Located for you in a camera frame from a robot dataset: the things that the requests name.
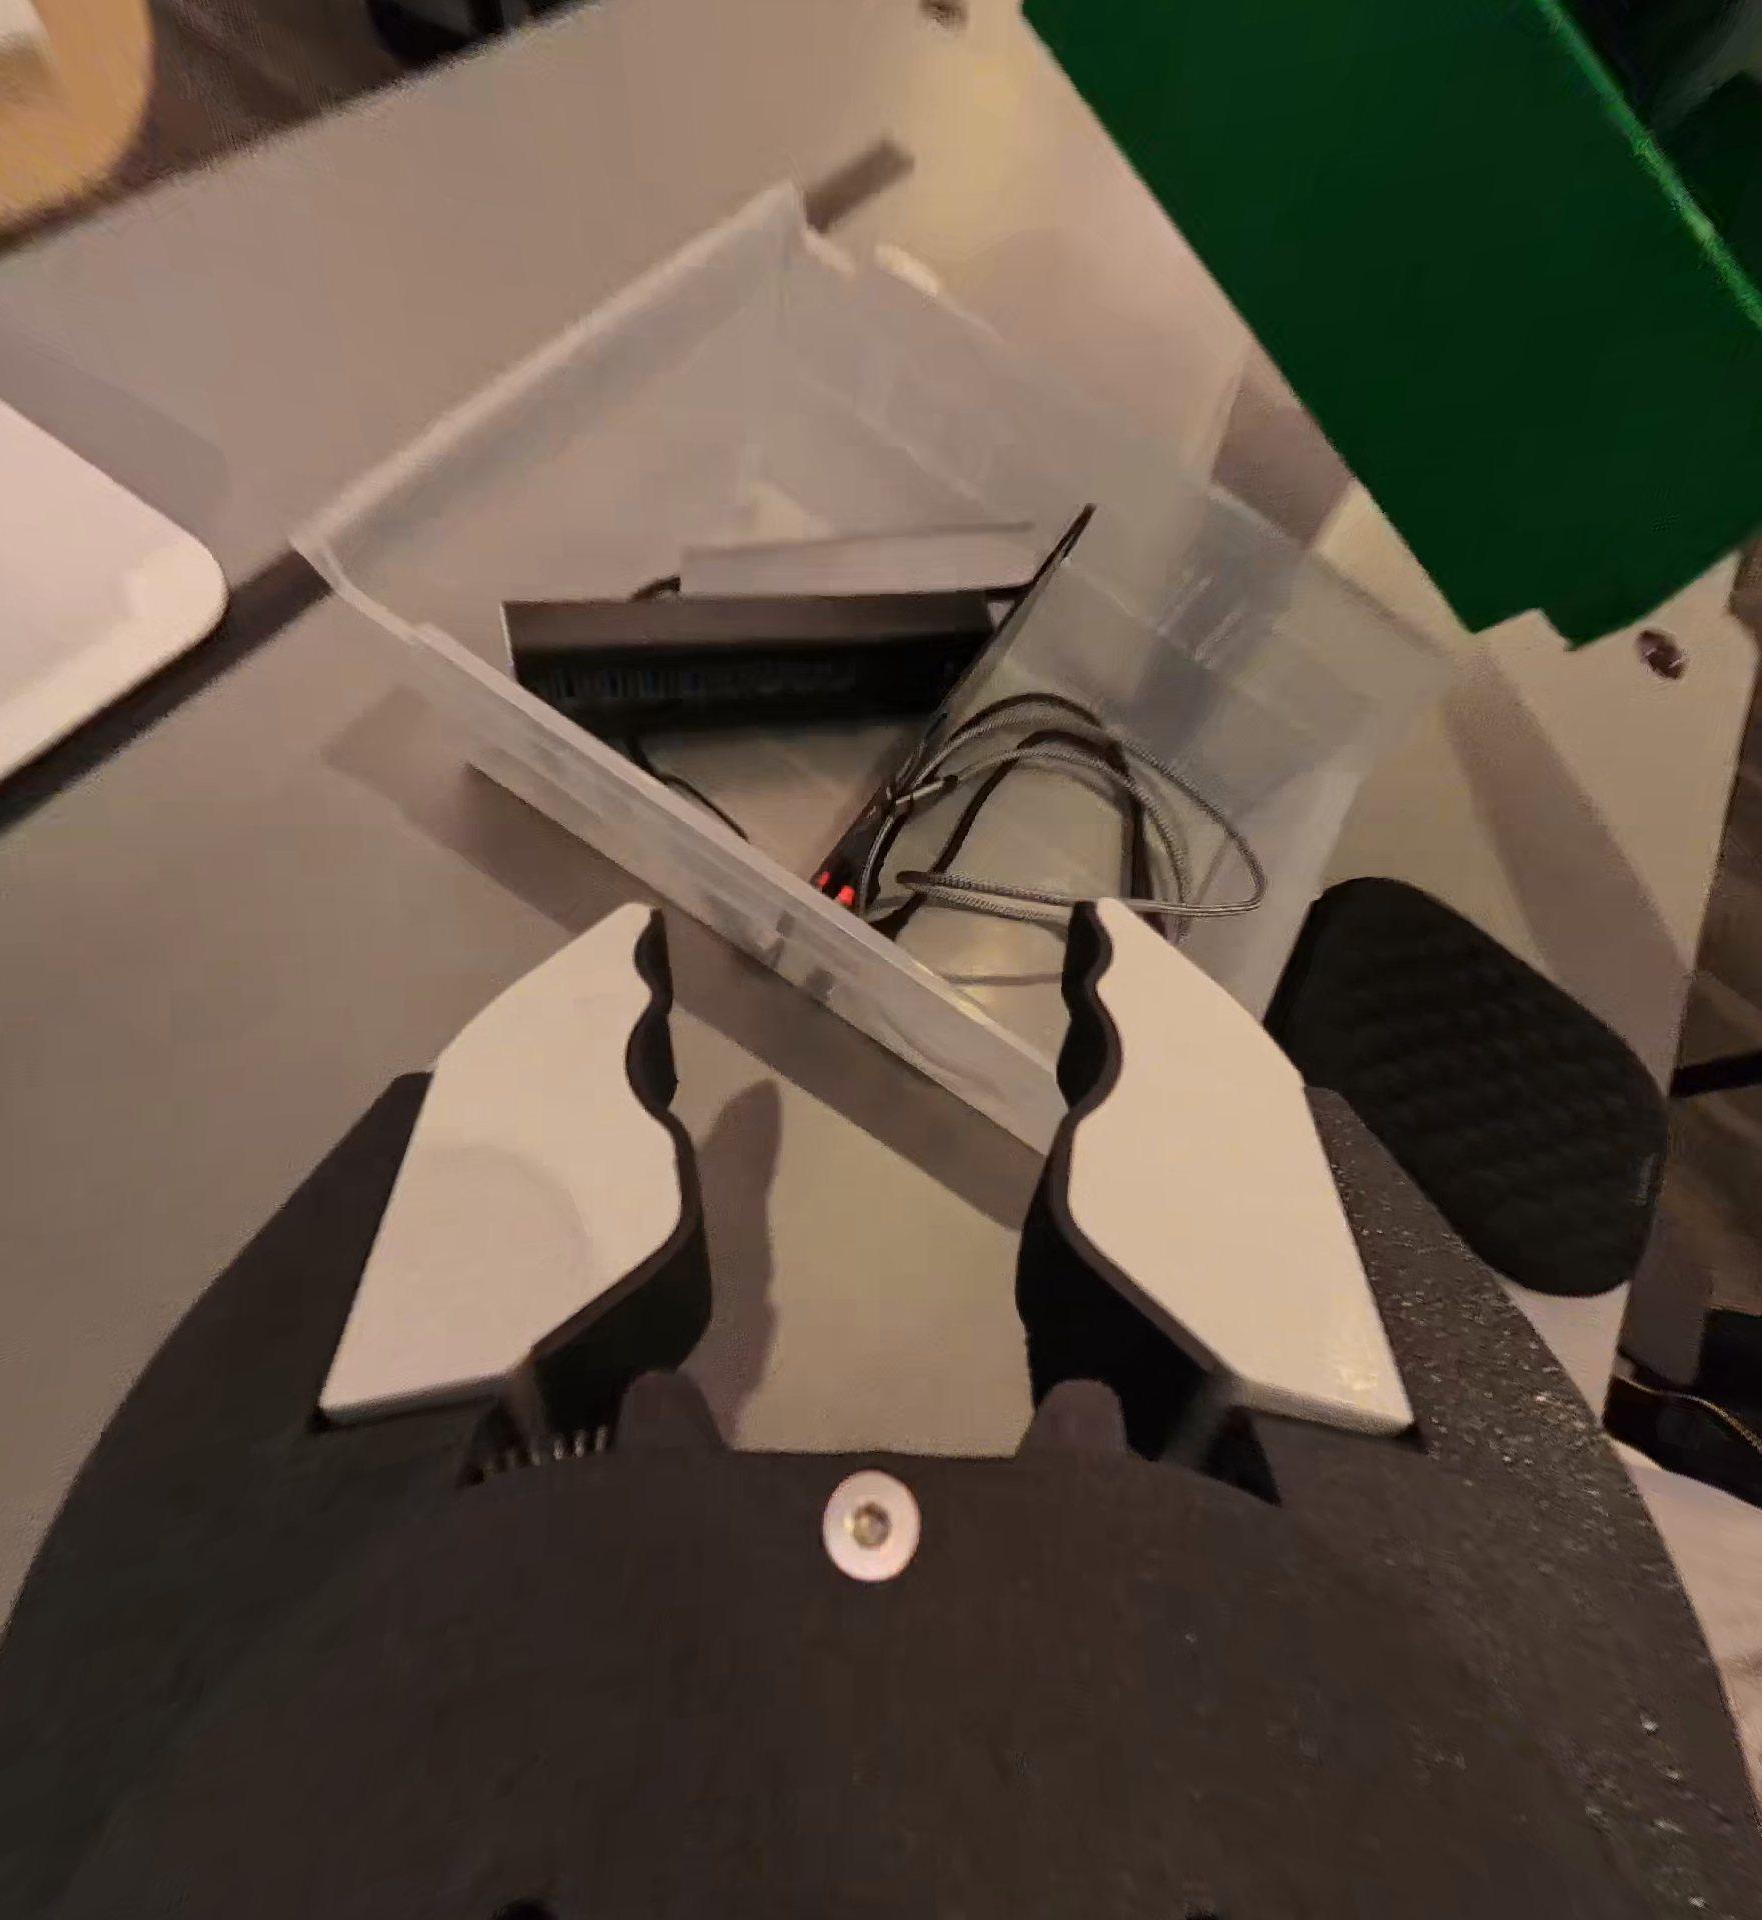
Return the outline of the black zippered bag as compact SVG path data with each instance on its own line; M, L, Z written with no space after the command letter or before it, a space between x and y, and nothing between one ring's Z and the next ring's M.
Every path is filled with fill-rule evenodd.
M1660 1469L1762 1511L1762 1315L1709 1310L1687 1381L1632 1362L1609 1385L1602 1423Z

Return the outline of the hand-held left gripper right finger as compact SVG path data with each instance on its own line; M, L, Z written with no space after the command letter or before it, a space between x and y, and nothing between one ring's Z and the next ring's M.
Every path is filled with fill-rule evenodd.
M1308 1091L1261 1022L1119 899L1073 908L1061 1126L1018 1232L1032 1409L1221 1469L1265 1426L1418 1451Z

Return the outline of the black usb hub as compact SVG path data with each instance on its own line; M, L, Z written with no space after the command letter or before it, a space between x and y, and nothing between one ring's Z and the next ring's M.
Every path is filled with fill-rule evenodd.
M1001 626L982 590L523 600L523 692L600 739L929 719Z

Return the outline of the dark grey flat usb hub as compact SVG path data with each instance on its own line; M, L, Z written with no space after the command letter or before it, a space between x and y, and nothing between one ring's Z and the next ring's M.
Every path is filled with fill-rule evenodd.
M1035 572L1013 592L1008 611L997 616L990 638L942 698L934 717L837 838L820 861L820 870L838 861L855 861L863 874L869 872L869 856L874 852L880 831L900 819L906 797L929 777L938 750L957 733L964 710L982 692L983 683L990 681L1012 647L1012 639L1032 616L1038 600L1046 592L1077 542L1083 541L1096 514L1098 506L1088 501L1067 525Z

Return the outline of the green plastic bin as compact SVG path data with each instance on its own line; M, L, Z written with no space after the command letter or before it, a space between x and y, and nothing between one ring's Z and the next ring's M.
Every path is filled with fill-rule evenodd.
M1466 632L1762 539L1762 4L1022 12Z

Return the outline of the white document stand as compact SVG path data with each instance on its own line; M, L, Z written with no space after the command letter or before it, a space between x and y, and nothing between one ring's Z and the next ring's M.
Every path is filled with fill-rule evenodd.
M0 399L0 782L203 642L215 554Z

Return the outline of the clear plastic bin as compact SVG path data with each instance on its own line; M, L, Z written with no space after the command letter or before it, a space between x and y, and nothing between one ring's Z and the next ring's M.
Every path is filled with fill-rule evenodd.
M962 714L1063 698L1140 749L1203 912L1186 960L1263 1011L1436 644L982 320L816 238L781 181L435 419L295 548L464 758L1012 1138L1061 1115L1061 942L934 908L890 942L820 897L911 730L649 749L741 826L523 692L503 603L626 595L693 548L1096 519Z

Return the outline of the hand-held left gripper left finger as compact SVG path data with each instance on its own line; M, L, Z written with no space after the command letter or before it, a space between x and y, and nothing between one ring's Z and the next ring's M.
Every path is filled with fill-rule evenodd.
M712 1291L674 1113L674 981L626 903L466 1020L430 1070L319 1413L473 1405L514 1444L599 1444L680 1367Z

